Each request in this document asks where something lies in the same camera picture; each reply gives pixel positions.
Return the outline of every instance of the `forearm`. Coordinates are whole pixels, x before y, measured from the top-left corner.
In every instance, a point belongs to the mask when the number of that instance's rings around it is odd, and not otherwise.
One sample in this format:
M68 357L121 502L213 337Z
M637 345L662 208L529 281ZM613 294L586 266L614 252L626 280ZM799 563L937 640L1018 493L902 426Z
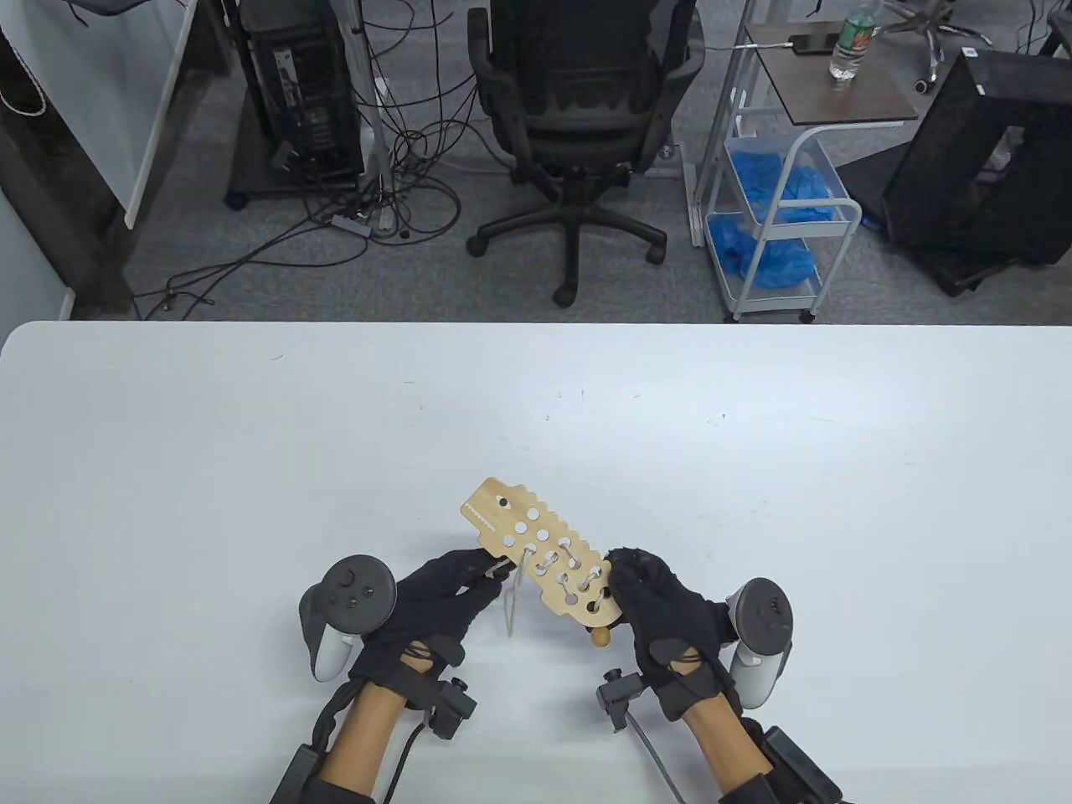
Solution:
M431 661L410 656L403 656L402 661L420 672L432 666ZM404 709L405 698L367 683L321 765L319 777L344 790L372 795L394 724Z
M682 719L693 730L724 795L773 770L744 730L726 696L700 701Z

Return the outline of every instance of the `vr controller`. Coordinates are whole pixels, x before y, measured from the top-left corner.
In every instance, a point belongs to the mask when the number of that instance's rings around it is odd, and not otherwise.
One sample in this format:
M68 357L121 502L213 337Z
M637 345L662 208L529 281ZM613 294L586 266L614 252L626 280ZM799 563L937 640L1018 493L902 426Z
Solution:
M793 646L793 610L781 587L753 578L726 599L738 632L730 678L744 709L763 705Z
M355 640L386 623L397 599L394 576L379 559L351 555L336 563L298 604L313 678L327 682L339 675Z

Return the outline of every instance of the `floor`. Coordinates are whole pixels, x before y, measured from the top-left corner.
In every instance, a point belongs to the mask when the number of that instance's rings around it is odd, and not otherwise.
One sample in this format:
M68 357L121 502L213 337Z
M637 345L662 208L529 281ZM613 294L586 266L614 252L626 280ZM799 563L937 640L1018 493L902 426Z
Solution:
M417 23L430 20L427 3L414 0ZM443 85L470 70L465 50L466 0L438 0ZM700 0L709 45L732 41L742 0ZM844 15L847 0L825 0L821 18ZM793 18L814 5L796 0ZM404 26L408 11L399 0L366 2L370 21ZM961 24L988 33L1002 49L1015 47L1015 29L1029 18L1028 0L961 0ZM389 45L399 34L376 31L373 44ZM400 101L434 92L434 48L430 31L413 32L383 58ZM928 99L911 92L925 61L922 40L899 35L879 42L868 58L888 61L913 103ZM675 118L675 130L690 153L702 150L710 116L725 73L727 54L711 53L702 74ZM293 202L256 203L242 212L221 204L234 150L243 83L238 71L205 90L163 183L145 215L138 247L128 266L136 292L159 288L168 276L200 265L234 259L280 234L303 215ZM416 128L434 119L434 104L407 109ZM477 123L489 132L487 122ZM827 142L835 163L847 162L909 138L914 129L858 133ZM639 241L616 234L582 236L581 291L577 303L560 310L550 300L560 281L562 235L530 233L493 242L482 259L470 257L465 238L479 223L533 206L532 188L513 188L467 133L451 151L451 164L435 174L462 200L458 224L430 242L404 248L370 245L332 268L249 266L212 291L212 306L192 311L192 319L236 321L494 321L494 322L661 322L711 323L725 315L705 250L689 241L684 189L678 179L641 179L614 191L607 206L664 228L670 236L666 264L643 260ZM442 225L448 208L429 194L411 199L428 228ZM327 230L296 238L266 253L273 262L325 263L346 259L364 249L360 240ZM155 298L142 300L143 313ZM154 318L179 318L189 306L179 299ZM792 314L750 321L795 322ZM1072 324L1072 259L1046 269L1017 268L984 282L976 293L950 299L915 267L888 251L870 233L853 243L819 322L838 324Z

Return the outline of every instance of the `water bottle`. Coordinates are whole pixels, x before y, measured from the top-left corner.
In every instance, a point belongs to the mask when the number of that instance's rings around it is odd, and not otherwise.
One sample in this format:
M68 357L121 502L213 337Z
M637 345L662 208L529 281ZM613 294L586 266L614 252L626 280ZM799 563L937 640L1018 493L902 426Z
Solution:
M834 55L830 57L830 74L835 80L850 81L855 77L875 35L881 11L882 0L857 0L852 5L834 46Z

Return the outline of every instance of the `white table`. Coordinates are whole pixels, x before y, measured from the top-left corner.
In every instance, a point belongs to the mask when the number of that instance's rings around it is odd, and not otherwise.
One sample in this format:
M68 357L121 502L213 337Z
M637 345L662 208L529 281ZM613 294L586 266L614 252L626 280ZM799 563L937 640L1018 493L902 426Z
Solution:
M137 220L197 0L153 0L115 17L63 0L2 0L0 29L101 177Z
M401 577L475 544L488 475L712 597L781 583L795 645L759 717L850 801L1062 800L1069 354L1041 328L24 327L0 801L266 804L330 693L300 594L353 552ZM398 801L668 801L595 704L626 635L596 651L532 586L510 641L502 613L466 640L474 719L421 739ZM634 711L716 800L684 726Z

